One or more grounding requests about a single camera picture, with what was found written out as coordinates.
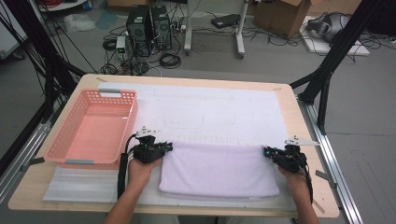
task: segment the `gray floor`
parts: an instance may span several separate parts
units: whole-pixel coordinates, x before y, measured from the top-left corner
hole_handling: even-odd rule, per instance
[[[88,14],[98,21],[103,10]],[[208,18],[201,18],[206,23]],[[71,38],[96,69],[104,63],[102,37],[125,23],[118,18],[107,30],[95,29],[71,34]],[[72,63],[83,70],[83,62],[71,44],[62,36]],[[291,83],[313,72],[323,60],[307,53],[304,44],[279,47],[269,44],[266,35],[253,40],[245,38],[246,56],[235,55],[232,36],[199,33],[193,35],[190,56],[181,51],[182,64],[176,70],[162,71],[163,77],[207,78],[254,82]],[[356,62],[345,58],[335,71],[330,89],[326,131],[346,182],[364,223],[394,223],[396,220],[396,175],[392,165],[396,150],[392,142],[396,133],[396,50],[370,49],[369,57]],[[151,69],[147,76],[158,77]],[[0,156],[43,102],[40,86],[28,60],[6,60],[0,63]],[[10,211],[8,197],[0,205],[2,223],[100,223],[102,213],[36,213]],[[213,217],[181,217],[182,223],[212,223]],[[347,223],[344,216],[322,219],[322,223]],[[271,218],[268,223],[290,223]]]

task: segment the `basket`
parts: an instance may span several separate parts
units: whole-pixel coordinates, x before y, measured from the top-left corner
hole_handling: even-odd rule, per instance
[[[136,114],[135,91],[83,90],[44,158],[66,168],[118,169]]]

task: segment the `wooden table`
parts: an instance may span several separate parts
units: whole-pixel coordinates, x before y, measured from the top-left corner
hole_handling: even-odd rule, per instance
[[[283,119],[289,136],[295,134],[304,139],[310,139],[310,133],[305,124],[300,107],[297,104],[291,87],[287,84],[256,83],[240,81],[221,81],[187,78],[166,77],[124,77],[105,75],[86,75],[78,83],[78,86],[62,114],[52,127],[46,141],[39,149],[36,157],[43,157],[55,134],[65,120],[65,115],[71,109],[78,93],[84,88],[97,88],[101,82],[120,82],[136,84],[155,84],[172,86],[211,87],[228,88],[256,91],[273,91],[276,93],[280,104]],[[302,147],[302,152],[308,158],[311,169],[314,188],[314,209],[318,217],[338,217],[339,210],[327,180],[315,175],[315,171],[323,172],[318,153],[314,147]],[[18,185],[11,197],[8,207],[16,210],[37,211],[94,211],[108,212],[111,203],[55,203],[42,200],[49,183],[53,177],[56,164],[44,162],[32,165],[26,172],[21,183]],[[177,215],[202,215],[202,216],[263,216],[263,217],[296,217],[296,211],[282,209],[252,209],[252,208],[222,208],[222,207],[191,207],[191,206],[169,206],[169,205],[138,205],[136,213],[152,214],[177,214]]]

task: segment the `person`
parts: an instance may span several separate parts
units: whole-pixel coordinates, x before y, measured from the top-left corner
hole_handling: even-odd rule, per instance
[[[162,159],[149,164],[143,164],[138,160],[131,160],[129,162],[127,187],[107,214],[104,224],[126,224],[130,222],[137,200],[149,182],[152,169],[160,165],[161,162]],[[278,170],[287,179],[290,194],[297,207],[299,223],[319,223],[309,199],[309,190],[305,182],[305,177],[301,174],[291,173],[281,167],[278,167]]]

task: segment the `purple cloth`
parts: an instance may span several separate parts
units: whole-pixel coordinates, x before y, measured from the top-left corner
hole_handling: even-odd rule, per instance
[[[173,142],[163,158],[160,191],[178,195],[263,198],[279,194],[261,146]]]

